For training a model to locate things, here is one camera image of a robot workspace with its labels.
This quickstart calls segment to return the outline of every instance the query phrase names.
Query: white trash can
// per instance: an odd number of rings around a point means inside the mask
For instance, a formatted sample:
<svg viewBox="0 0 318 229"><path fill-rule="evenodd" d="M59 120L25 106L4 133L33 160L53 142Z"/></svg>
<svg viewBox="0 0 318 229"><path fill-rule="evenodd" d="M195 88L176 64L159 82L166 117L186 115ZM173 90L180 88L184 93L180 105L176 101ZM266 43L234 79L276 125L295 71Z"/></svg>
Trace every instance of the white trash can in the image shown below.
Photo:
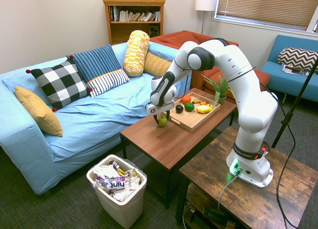
<svg viewBox="0 0 318 229"><path fill-rule="evenodd" d="M93 173L95 167L100 165L108 165L111 161L116 161L119 167L123 171L132 169L129 163L127 163L122 158L110 154L96 166L92 167L86 174L88 180L93 185L97 175ZM123 202L119 202L116 199L112 198L101 188L94 188L100 203L102 204L105 211L118 222L121 226L128 229L134 222L138 219L143 211L144 204L144 191L147 185L147 178L141 173L139 169L136 168L138 177L140 178L139 187Z"/></svg>

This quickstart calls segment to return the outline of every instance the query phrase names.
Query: couch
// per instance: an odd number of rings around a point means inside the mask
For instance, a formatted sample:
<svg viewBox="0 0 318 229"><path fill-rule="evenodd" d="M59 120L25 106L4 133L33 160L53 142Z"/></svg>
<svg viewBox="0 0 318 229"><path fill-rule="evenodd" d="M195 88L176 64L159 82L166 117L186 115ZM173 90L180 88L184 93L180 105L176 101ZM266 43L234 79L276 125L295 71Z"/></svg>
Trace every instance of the couch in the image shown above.
<svg viewBox="0 0 318 229"><path fill-rule="evenodd" d="M285 73L281 70L281 64L278 63L279 53L288 47L318 51L318 41L277 35L267 62L262 68L262 71L270 75L270 81L267 86L269 89L297 96L306 80L306 76ZM309 81L302 98L318 102L317 92L318 75L314 74Z"/></svg>
<svg viewBox="0 0 318 229"><path fill-rule="evenodd" d="M127 43L112 49L123 66ZM177 50L150 43L149 52L172 61ZM49 102L35 78L25 71L52 67L65 60L60 58L0 75L0 146L38 195L119 144L119 133L147 115L145 105L150 101L153 75L143 73L102 95L80 98L56 111L63 137L42 132L15 97L14 86L37 89L44 102ZM186 79L182 79L176 87L182 95L190 89L190 82L186 86Z"/></svg>
<svg viewBox="0 0 318 229"><path fill-rule="evenodd" d="M196 42L197 44L200 44L204 41L207 41L213 38L214 37L211 37L208 35L198 34L195 32L183 30L179 32L152 37L150 38L150 41L179 49L182 46L182 44L186 41L193 41L193 42ZM232 42L232 41L228 41L228 43L234 44L236 46L239 45L238 43ZM259 81L266 86L269 83L270 75L257 69L254 69L254 71ZM219 75L221 75L222 78L224 78L221 70L218 67L213 67L211 70L206 70L202 72L196 72L196 71L192 72L191 88L195 87L197 89L203 90L207 93L214 95L215 94L214 87L208 82L206 82L205 80L203 80L203 76L201 74L218 82ZM265 90L265 88L262 85L260 85L260 88L262 91ZM231 92L227 94L227 100L232 103L235 103L235 99Z"/></svg>

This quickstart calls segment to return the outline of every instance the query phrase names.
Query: magazine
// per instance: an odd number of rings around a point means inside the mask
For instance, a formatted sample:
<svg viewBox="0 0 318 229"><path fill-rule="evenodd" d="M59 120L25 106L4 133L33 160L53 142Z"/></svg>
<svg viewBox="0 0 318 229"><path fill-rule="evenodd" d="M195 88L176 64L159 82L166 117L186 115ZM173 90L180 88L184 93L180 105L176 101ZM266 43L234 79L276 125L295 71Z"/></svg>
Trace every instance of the magazine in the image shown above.
<svg viewBox="0 0 318 229"><path fill-rule="evenodd" d="M295 68L293 66L282 64L282 71L288 74L296 74L296 75L302 75L302 76L308 76L309 72L302 69L294 70Z"/></svg>

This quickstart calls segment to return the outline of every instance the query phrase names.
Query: green apple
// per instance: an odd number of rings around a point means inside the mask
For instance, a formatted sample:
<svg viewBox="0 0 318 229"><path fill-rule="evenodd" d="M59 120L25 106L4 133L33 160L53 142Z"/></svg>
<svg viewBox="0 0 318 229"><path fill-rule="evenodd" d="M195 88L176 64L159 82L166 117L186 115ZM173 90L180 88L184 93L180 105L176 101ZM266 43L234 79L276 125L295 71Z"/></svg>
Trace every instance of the green apple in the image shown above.
<svg viewBox="0 0 318 229"><path fill-rule="evenodd" d="M165 116L160 116L158 118L158 125L160 127L165 127L167 125L167 123L168 123L168 120L167 120L167 118Z"/></svg>

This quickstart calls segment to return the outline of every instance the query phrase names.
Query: coffee table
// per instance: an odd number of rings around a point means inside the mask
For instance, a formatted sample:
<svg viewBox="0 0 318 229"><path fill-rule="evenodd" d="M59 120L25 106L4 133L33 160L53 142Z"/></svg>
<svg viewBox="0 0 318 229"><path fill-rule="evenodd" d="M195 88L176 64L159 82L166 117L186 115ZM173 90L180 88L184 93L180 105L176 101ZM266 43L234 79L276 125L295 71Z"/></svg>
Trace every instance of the coffee table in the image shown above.
<svg viewBox="0 0 318 229"><path fill-rule="evenodd" d="M191 92L214 99L214 96L196 88L189 90L186 94ZM165 199L165 207L167 209L169 207L170 178L176 165L186 158L187 154L211 131L216 129L228 115L234 113L235 109L235 104L226 101L218 111L208 117L192 132L172 121L168 121L165 127L159 127L153 116L147 116L120 133L123 157L127 158L125 144L128 141L168 171L168 183L165 185L164 195L161 195Z"/></svg>
<svg viewBox="0 0 318 229"><path fill-rule="evenodd" d="M182 219L185 199L202 213L204 206L209 207L218 201L223 187L234 178L229 173L226 157L232 150L237 134L237 129L228 127L179 170L183 176L176 211L177 221ZM257 188L237 178L222 195L220 208L231 213L247 228L286 228L276 200L276 187L287 156L271 149L267 159L274 171L274 178L268 186ZM285 215L295 226L298 226L302 218L317 178L317 171L293 158L289 159L279 195Z"/></svg>

